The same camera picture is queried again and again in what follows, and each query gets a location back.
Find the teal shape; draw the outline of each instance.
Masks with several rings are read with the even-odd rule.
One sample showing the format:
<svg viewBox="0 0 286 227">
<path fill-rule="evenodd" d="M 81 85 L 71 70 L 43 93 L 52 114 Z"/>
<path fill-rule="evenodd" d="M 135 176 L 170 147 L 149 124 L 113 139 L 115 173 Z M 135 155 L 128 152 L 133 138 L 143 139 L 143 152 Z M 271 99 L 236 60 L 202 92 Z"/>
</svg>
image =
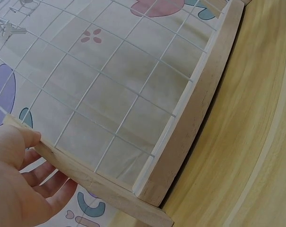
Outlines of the teal shape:
<svg viewBox="0 0 286 227">
<path fill-rule="evenodd" d="M 185 0 L 186 5 L 194 6 L 197 0 Z M 211 11 L 200 1 L 196 5 L 197 7 L 203 8 L 201 12 L 198 13 L 198 17 L 202 20 L 211 20 L 215 16 L 211 13 Z"/>
<path fill-rule="evenodd" d="M 100 217 L 105 213 L 106 205 L 104 202 L 99 202 L 99 205 L 95 208 L 89 207 L 84 200 L 84 194 L 82 192 L 78 193 L 78 205 L 86 215 L 92 218 Z"/>
<path fill-rule="evenodd" d="M 24 119 L 24 117 L 25 117 L 26 114 L 27 114 L 27 111 L 28 111 L 28 108 L 27 108 L 27 107 L 25 107 L 25 108 L 21 111 L 21 113 L 20 113 L 20 115 L 19 115 L 19 119 L 20 119 L 20 120 L 23 120 L 23 119 Z M 24 120 L 24 123 L 27 124 L 27 125 L 28 125 L 29 127 L 31 127 L 32 129 L 34 128 L 33 116 L 32 116 L 32 114 L 31 114 L 30 111 L 29 111 L 29 113 L 27 114 L 27 116 L 26 116 L 26 118 L 25 118 L 25 120 Z"/>
</svg>

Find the white wire grid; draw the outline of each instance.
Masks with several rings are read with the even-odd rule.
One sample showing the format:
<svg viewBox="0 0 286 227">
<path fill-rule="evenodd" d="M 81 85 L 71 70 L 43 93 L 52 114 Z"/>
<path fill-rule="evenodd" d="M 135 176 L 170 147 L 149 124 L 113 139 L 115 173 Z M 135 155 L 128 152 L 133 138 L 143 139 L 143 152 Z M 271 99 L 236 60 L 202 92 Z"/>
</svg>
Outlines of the white wire grid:
<svg viewBox="0 0 286 227">
<path fill-rule="evenodd" d="M 20 1 L 21 1 L 21 0 L 17 0 L 11 7 L 9 7 L 9 10 L 13 9 L 15 12 L 21 12 L 21 13 L 25 14 L 25 17 L 23 18 L 23 20 L 21 20 L 18 24 L 14 24 L 14 23 L 11 22 L 11 24 L 14 25 L 14 26 L 17 27 L 17 28 L 20 27 L 20 25 L 24 22 L 24 20 L 25 20 L 28 16 L 30 16 L 30 14 L 33 13 L 34 10 L 35 10 L 35 8 L 30 8 L 30 9 L 32 10 L 30 14 L 24 13 L 24 12 L 22 11 L 22 8 L 23 8 L 23 7 L 26 7 L 26 5 L 22 4 L 22 2 L 21 2 L 21 7 L 20 7 L 20 8 L 18 8 L 18 9 L 15 8 L 15 5 L 16 5 L 18 2 L 20 2 Z M 46 4 L 46 5 L 48 5 L 48 6 L 51 6 L 51 7 L 54 7 L 54 8 L 56 8 L 56 9 L 60 10 L 60 13 L 55 17 L 55 19 L 54 19 L 39 35 L 37 35 L 37 34 L 31 32 L 31 31 L 29 31 L 29 30 L 27 31 L 28 33 L 30 33 L 31 35 L 33 35 L 33 36 L 35 37 L 35 40 L 34 40 L 34 42 L 28 47 L 28 49 L 25 51 L 25 53 L 23 54 L 23 56 L 21 57 L 21 59 L 20 59 L 19 62 L 17 63 L 16 67 L 13 67 L 13 68 L 12 68 L 12 72 L 11 72 L 10 76 L 8 77 L 6 83 L 4 84 L 3 88 L 2 88 L 1 91 L 0 91 L 0 96 L 1 96 L 2 91 L 3 91 L 4 88 L 5 88 L 6 84 L 8 83 L 9 79 L 11 78 L 11 76 L 13 75 L 13 73 L 16 72 L 16 73 L 18 73 L 21 77 L 23 77 L 25 80 L 27 80 L 28 82 L 30 82 L 30 83 L 33 84 L 36 88 L 39 89 L 39 92 L 38 92 L 38 94 L 35 96 L 35 98 L 34 98 L 33 102 L 31 103 L 30 107 L 28 108 L 28 111 L 27 111 L 27 113 L 25 114 L 25 116 L 24 116 L 24 118 L 23 118 L 23 120 L 22 120 L 22 123 L 24 123 L 24 120 L 26 119 L 27 115 L 30 113 L 32 107 L 34 106 L 34 104 L 35 104 L 37 98 L 39 97 L 39 95 L 41 94 L 42 91 L 45 92 L 46 94 L 50 95 L 52 98 L 54 98 L 55 100 L 57 100 L 58 102 L 60 102 L 60 103 L 63 104 L 64 106 L 66 106 L 66 107 L 68 107 L 69 109 L 71 109 L 71 110 L 72 110 L 72 114 L 71 114 L 71 116 L 69 117 L 69 119 L 68 119 L 68 121 L 66 122 L 66 124 L 64 125 L 64 127 L 63 127 L 61 133 L 59 134 L 58 138 L 56 139 L 56 142 L 55 142 L 55 144 L 54 144 L 55 147 L 57 147 L 57 145 L 58 145 L 58 143 L 59 143 L 59 141 L 60 141 L 62 135 L 64 134 L 64 132 L 65 132 L 65 130 L 66 130 L 68 124 L 70 123 L 70 121 L 71 121 L 71 119 L 73 118 L 73 116 L 74 116 L 75 113 L 81 115 L 81 116 L 84 117 L 85 119 L 91 121 L 92 123 L 98 125 L 99 127 L 103 128 L 104 130 L 106 130 L 107 132 L 109 132 L 110 134 L 112 134 L 112 136 L 113 136 L 112 139 L 110 140 L 110 142 L 109 142 L 109 144 L 108 144 L 106 150 L 105 150 L 104 153 L 102 154 L 101 159 L 99 160 L 99 162 L 98 162 L 96 168 L 94 169 L 94 172 L 95 172 L 95 173 L 97 173 L 97 171 L 98 171 L 98 169 L 99 169 L 99 167 L 100 167 L 100 165 L 101 165 L 101 163 L 102 163 L 104 157 L 106 156 L 106 154 L 107 154 L 108 150 L 110 149 L 110 147 L 111 147 L 111 145 L 112 145 L 112 143 L 113 143 L 113 141 L 114 141 L 115 138 L 119 138 L 119 139 L 123 140 L 124 142 L 126 142 L 126 143 L 132 145 L 133 147 L 135 147 L 136 149 L 140 150 L 142 153 L 145 153 L 145 154 L 149 155 L 150 157 L 154 158 L 155 156 L 154 156 L 153 154 L 150 154 L 150 152 L 147 152 L 147 151 L 141 149 L 140 147 L 136 146 L 136 145 L 135 145 L 134 143 L 132 143 L 131 141 L 128 141 L 128 140 L 124 139 L 123 137 L 119 136 L 118 133 L 119 133 L 121 127 L 123 126 L 124 122 L 126 121 L 128 115 L 130 114 L 131 110 L 133 109 L 133 107 L 134 107 L 134 105 L 135 105 L 135 103 L 137 102 L 137 100 L 138 100 L 139 97 L 141 97 L 141 98 L 145 99 L 146 101 L 150 102 L 152 105 L 156 106 L 157 108 L 159 108 L 159 109 L 165 111 L 165 112 L 168 113 L 171 117 L 173 117 L 173 118 L 176 117 L 175 114 L 173 114 L 173 113 L 171 113 L 171 112 L 169 112 L 169 111 L 167 111 L 167 110 L 161 108 L 159 105 L 154 104 L 151 100 L 148 100 L 147 98 L 143 97 L 143 96 L 141 95 L 141 93 L 142 93 L 142 91 L 144 90 L 146 84 L 148 83 L 149 79 L 151 78 L 153 72 L 155 71 L 155 69 L 156 69 L 156 67 L 158 66 L 159 63 L 162 63 L 162 64 L 168 66 L 169 68 L 173 69 L 178 75 L 184 77 L 184 78 L 187 79 L 189 82 L 193 82 L 193 80 L 192 80 L 191 78 L 187 77 L 186 75 L 184 75 L 183 73 L 181 73 L 179 70 L 177 70 L 176 68 L 174 68 L 173 66 L 171 66 L 170 64 L 168 64 L 168 63 L 166 63 L 165 61 L 162 60 L 163 56 L 165 55 L 165 53 L 167 52 L 167 50 L 168 50 L 169 47 L 171 46 L 173 40 L 174 40 L 177 36 L 180 37 L 181 39 L 186 40 L 187 42 L 189 42 L 190 44 L 192 44 L 192 45 L 195 46 L 196 48 L 200 49 L 202 52 L 207 53 L 207 50 L 206 50 L 206 49 L 200 48 L 200 47 L 199 47 L 198 45 L 196 45 L 194 42 L 188 40 L 187 38 L 185 38 L 185 37 L 183 37 L 182 35 L 179 34 L 179 31 L 181 30 L 181 28 L 183 27 L 183 25 L 186 23 L 186 21 L 187 21 L 187 19 L 189 18 L 189 16 L 195 17 L 195 18 L 198 19 L 200 22 L 202 22 L 203 24 L 207 25 L 208 27 L 210 27 L 210 28 L 211 28 L 212 30 L 214 30 L 214 31 L 216 31 L 216 28 L 214 28 L 213 26 L 209 25 L 207 22 L 201 20 L 199 17 L 197 17 L 197 16 L 195 16 L 195 15 L 193 14 L 194 9 L 196 8 L 197 4 L 198 4 L 199 1 L 200 1 L 200 0 L 197 0 L 197 2 L 195 3 L 195 5 L 193 6 L 193 8 L 192 8 L 192 10 L 191 10 L 190 12 L 187 11 L 187 10 L 185 10 L 185 9 L 183 9 L 183 8 L 180 9 L 180 10 L 183 10 L 183 11 L 185 11 L 186 13 L 188 13 L 188 15 L 187 15 L 187 17 L 184 19 L 184 21 L 182 22 L 182 24 L 179 26 L 179 28 L 177 29 L 177 31 L 175 32 L 175 31 L 171 30 L 170 28 L 168 28 L 168 27 L 166 27 L 166 26 L 164 26 L 164 25 L 162 25 L 162 24 L 156 22 L 155 20 L 153 20 L 152 18 L 150 18 L 150 17 L 147 16 L 148 12 L 149 12 L 149 11 L 152 9 L 152 7 L 157 3 L 158 0 L 156 0 L 156 1 L 151 5 L 151 7 L 150 7 L 144 14 L 142 14 L 142 13 L 136 11 L 136 10 L 131 9 L 131 10 L 133 10 L 133 11 L 136 11 L 138 14 L 140 14 L 141 17 L 140 17 L 140 19 L 137 21 L 137 23 L 132 27 L 132 29 L 127 33 L 127 35 L 123 38 L 123 37 L 120 37 L 120 36 L 114 34 L 114 33 L 111 32 L 111 31 L 109 31 L 109 30 L 107 30 L 107 29 L 105 29 L 105 28 L 103 28 L 103 27 L 97 25 L 97 24 L 95 23 L 95 21 L 96 21 L 96 20 L 103 14 L 103 12 L 104 12 L 111 4 L 113 4 L 113 3 L 119 4 L 119 5 L 121 5 L 121 6 L 123 6 L 123 7 L 126 7 L 126 8 L 128 8 L 128 9 L 130 10 L 130 8 L 129 8 L 128 6 L 126 6 L 126 5 L 124 5 L 124 4 L 120 3 L 120 2 L 117 2 L 116 0 L 111 0 L 110 3 L 109 3 L 101 12 L 99 12 L 99 14 L 97 15 L 97 17 L 95 17 L 94 20 L 89 21 L 89 20 L 86 20 L 86 19 L 84 19 L 84 18 L 82 18 L 82 17 L 80 17 L 80 16 L 78 16 L 78 15 L 76 15 L 76 14 L 74 14 L 74 13 L 72 13 L 72 12 L 70 12 L 70 11 L 67 10 L 67 8 L 68 8 L 74 1 L 75 1 L 75 0 L 71 0 L 70 3 L 69 3 L 65 8 L 60 8 L 60 7 L 57 7 L 57 6 L 55 6 L 55 5 L 51 4 L 51 3 L 48 3 L 48 2 L 45 2 L 45 1 L 42 1 L 42 0 L 34 0 L 34 2 L 37 4 L 37 7 L 38 7 L 39 5 L 41 5 L 41 4 Z M 172 0 L 166 0 L 166 1 L 169 2 L 169 3 L 171 3 L 171 4 L 174 4 L 175 6 L 177 6 L 176 3 L 172 2 Z M 1 18 L 4 18 L 4 17 L 8 14 L 9 10 L 8 10 L 8 11 L 4 14 L 4 16 L 2 16 Z M 98 28 L 100 28 L 100 29 L 102 29 L 102 30 L 104 30 L 104 31 L 106 31 L 106 32 L 108 32 L 108 33 L 110 33 L 110 34 L 112 34 L 113 36 L 115 36 L 115 37 L 117 37 L 117 38 L 119 38 L 119 39 L 121 40 L 121 43 L 116 47 L 116 49 L 113 51 L 113 53 L 111 54 L 111 56 L 108 58 L 108 60 L 105 62 L 105 64 L 103 65 L 103 67 L 102 67 L 100 70 L 97 69 L 97 68 L 94 67 L 94 66 L 91 66 L 91 65 L 86 64 L 85 62 L 83 62 L 82 60 L 80 60 L 79 58 L 77 58 L 76 56 L 74 56 L 73 54 L 70 53 L 70 50 L 71 50 L 72 47 L 79 41 L 79 39 L 81 38 L 82 34 L 79 35 L 79 37 L 73 42 L 73 44 L 68 48 L 67 51 L 65 51 L 65 50 L 63 50 L 63 49 L 57 47 L 56 45 L 52 44 L 51 42 L 48 42 L 47 40 L 45 40 L 44 38 L 41 37 L 41 36 L 44 34 L 44 32 L 52 25 L 52 23 L 53 23 L 63 12 L 68 13 L 68 14 L 74 16 L 74 17 L 78 17 L 79 19 L 88 22 L 89 24 L 88 24 L 88 26 L 85 28 L 84 31 L 86 31 L 90 26 L 94 25 L 94 26 L 96 26 L 96 27 L 98 27 Z M 129 36 L 129 35 L 131 34 L 131 32 L 137 27 L 137 25 L 140 23 L 140 21 L 141 21 L 143 18 L 147 18 L 147 19 L 153 21 L 154 23 L 160 25 L 161 27 L 166 28 L 167 30 L 169 30 L 170 32 L 172 32 L 172 33 L 174 34 L 174 35 L 173 35 L 173 38 L 170 40 L 169 44 L 166 46 L 164 52 L 162 53 L 162 55 L 161 55 L 159 58 L 156 57 L 156 56 L 154 56 L 154 55 L 152 55 L 152 54 L 150 54 L 150 53 L 148 53 L 148 52 L 146 52 L 145 50 L 141 49 L 141 48 L 138 47 L 137 45 L 135 45 L 135 44 L 133 44 L 132 42 L 130 42 L 129 40 L 127 40 L 128 36 Z M 17 70 L 17 67 L 20 65 L 20 63 L 22 62 L 22 60 L 25 58 L 26 54 L 31 50 L 31 48 L 34 46 L 34 44 L 35 44 L 38 40 L 42 40 L 42 41 L 44 41 L 45 43 L 47 43 L 47 44 L 53 46 L 54 48 L 57 48 L 58 50 L 60 50 L 61 52 L 64 53 L 64 55 L 63 55 L 62 58 L 58 61 L 58 63 L 55 65 L 54 69 L 51 71 L 51 73 L 49 74 L 49 76 L 47 77 L 46 81 L 43 83 L 42 86 L 37 85 L 37 84 L 34 83 L 32 80 L 30 80 L 30 79 L 28 79 L 27 77 L 23 76 L 23 75 L 22 75 L 20 72 L 18 72 L 18 70 Z M 2 45 L 2 47 L 0 47 L 0 51 L 1 51 L 2 48 L 5 46 L 5 43 L 6 43 L 6 42 L 4 42 L 3 45 Z M 128 44 L 130 44 L 130 45 L 132 45 L 132 46 L 135 46 L 136 48 L 138 48 L 139 50 L 141 50 L 142 52 L 148 54 L 149 56 L 151 56 L 152 58 L 154 58 L 154 59 L 156 60 L 155 66 L 153 67 L 152 71 L 149 73 L 149 75 L 148 75 L 148 77 L 147 77 L 145 83 L 143 84 L 143 86 L 142 86 L 142 88 L 140 89 L 139 92 L 136 92 L 136 91 L 133 90 L 132 88 L 130 88 L 130 87 L 128 87 L 128 86 L 126 86 L 126 85 L 124 85 L 124 84 L 122 84 L 122 83 L 116 81 L 115 79 L 113 79 L 113 77 L 111 77 L 111 76 L 108 75 L 107 73 L 104 73 L 104 72 L 103 72 L 103 70 L 104 70 L 104 68 L 106 67 L 106 65 L 109 63 L 109 61 L 112 59 L 112 57 L 115 55 L 115 53 L 116 53 L 116 52 L 118 51 L 118 49 L 122 46 L 123 43 L 128 43 Z M 83 94 L 82 98 L 80 99 L 80 101 L 78 102 L 78 104 L 76 105 L 75 108 L 73 108 L 73 107 L 67 105 L 67 104 L 64 103 L 64 102 L 62 102 L 61 100 L 59 100 L 58 98 L 56 98 L 54 95 L 52 95 L 52 94 L 50 94 L 49 92 L 47 92 L 47 91 L 45 90 L 45 88 L 44 88 L 45 85 L 47 84 L 47 82 L 49 81 L 49 79 L 51 78 L 51 76 L 53 75 L 53 73 L 55 72 L 55 70 L 58 68 L 58 66 L 61 64 L 61 62 L 64 60 L 64 58 L 65 58 L 66 56 L 70 56 L 70 57 L 72 57 L 72 58 L 74 58 L 74 59 L 80 61 L 81 63 L 87 65 L 87 66 L 88 66 L 89 68 L 91 68 L 92 70 L 95 70 L 95 71 L 98 72 L 97 76 L 93 79 L 93 81 L 91 82 L 91 84 L 89 85 L 88 89 L 87 89 L 86 92 Z M 117 128 L 116 131 L 111 131 L 111 130 L 109 130 L 108 128 L 106 128 L 106 127 L 102 126 L 101 124 L 99 124 L 99 123 L 97 123 L 97 122 L 91 120 L 90 118 L 84 116 L 82 113 L 80 113 L 80 112 L 78 111 L 79 106 L 81 105 L 81 103 L 83 102 L 84 98 L 86 97 L 86 95 L 88 94 L 88 92 L 90 91 L 91 87 L 94 85 L 94 83 L 96 82 L 96 80 L 97 80 L 97 78 L 98 78 L 99 76 L 104 76 L 104 77 L 106 77 L 106 78 L 112 80 L 113 82 L 115 82 L 115 83 L 117 83 L 117 84 L 123 86 L 125 89 L 127 89 L 127 90 L 133 92 L 134 94 L 136 94 L 136 98 L 135 98 L 134 101 L 132 102 L 130 108 L 128 109 L 127 113 L 125 114 L 125 116 L 124 116 L 122 122 L 120 123 L 120 125 L 119 125 L 119 127 Z M 0 110 L 1 110 L 4 114 L 7 114 L 7 112 L 6 112 L 1 106 L 0 106 Z"/>
</svg>

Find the hand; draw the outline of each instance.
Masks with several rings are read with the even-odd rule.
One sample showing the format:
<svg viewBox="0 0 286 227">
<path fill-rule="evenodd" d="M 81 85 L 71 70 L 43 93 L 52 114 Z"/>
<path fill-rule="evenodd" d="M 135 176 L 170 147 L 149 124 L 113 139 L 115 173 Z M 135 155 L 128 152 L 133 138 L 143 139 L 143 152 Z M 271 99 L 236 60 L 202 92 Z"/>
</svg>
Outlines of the hand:
<svg viewBox="0 0 286 227">
<path fill-rule="evenodd" d="M 13 126 L 0 127 L 0 227 L 32 227 L 65 207 L 77 184 L 60 171 L 40 185 L 55 168 L 44 162 L 28 173 L 19 171 L 40 156 L 33 149 L 41 134 Z"/>
</svg>

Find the light wood surface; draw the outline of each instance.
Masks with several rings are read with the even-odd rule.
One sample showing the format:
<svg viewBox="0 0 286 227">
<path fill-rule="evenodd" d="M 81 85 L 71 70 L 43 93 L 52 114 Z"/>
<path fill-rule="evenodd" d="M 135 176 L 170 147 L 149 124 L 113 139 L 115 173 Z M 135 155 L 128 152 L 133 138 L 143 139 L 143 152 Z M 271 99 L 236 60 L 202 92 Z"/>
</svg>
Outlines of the light wood surface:
<svg viewBox="0 0 286 227">
<path fill-rule="evenodd" d="M 221 88 L 164 206 L 174 227 L 286 227 L 286 0 L 246 7 Z M 136 221 L 120 213 L 123 225 Z"/>
<path fill-rule="evenodd" d="M 175 126 L 171 137 L 153 168 L 149 168 L 150 177 L 142 189 L 135 193 L 141 200 L 159 206 L 171 183 L 178 173 L 199 127 L 204 119 L 218 82 L 223 74 L 230 54 L 244 4 L 239 0 L 231 0 L 227 12 L 222 15 L 221 28 L 213 39 L 213 47 L 201 57 L 193 78 L 198 78 L 187 105 Z"/>
<path fill-rule="evenodd" d="M 6 115 L 3 123 L 30 129 L 10 114 Z M 54 148 L 52 144 L 43 139 L 35 146 L 35 150 L 54 167 L 83 186 L 88 192 L 97 194 L 99 198 L 119 210 L 152 227 L 172 226 L 173 222 L 162 210 L 144 203 L 135 197 L 132 192 L 94 173 L 88 166 L 70 153 Z"/>
</svg>

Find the pink heart shape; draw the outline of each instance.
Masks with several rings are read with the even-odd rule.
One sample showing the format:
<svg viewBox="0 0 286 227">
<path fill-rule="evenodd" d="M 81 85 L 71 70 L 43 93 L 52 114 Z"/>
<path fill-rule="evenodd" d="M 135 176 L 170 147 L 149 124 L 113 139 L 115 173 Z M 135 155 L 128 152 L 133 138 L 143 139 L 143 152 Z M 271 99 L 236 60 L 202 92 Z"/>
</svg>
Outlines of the pink heart shape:
<svg viewBox="0 0 286 227">
<path fill-rule="evenodd" d="M 15 74 L 13 73 L 11 75 L 11 73 L 12 69 L 8 65 L 0 65 L 0 91 L 2 90 L 6 81 L 9 79 L 0 95 L 0 106 L 9 114 L 14 106 L 16 96 Z M 2 125 L 4 117 L 5 114 L 0 111 L 0 125 Z"/>
<path fill-rule="evenodd" d="M 141 17 L 141 14 L 145 14 L 155 1 L 156 0 L 139 0 L 137 3 L 132 5 L 131 12 L 134 15 Z M 163 17 L 172 15 L 180 11 L 183 8 L 184 4 L 184 0 L 170 0 L 170 2 L 168 2 L 167 0 L 157 0 L 156 4 L 152 7 L 151 10 L 148 11 L 146 16 Z"/>
<path fill-rule="evenodd" d="M 75 217 L 75 214 L 71 210 L 68 210 L 65 217 L 67 219 L 73 219 Z"/>
</svg>

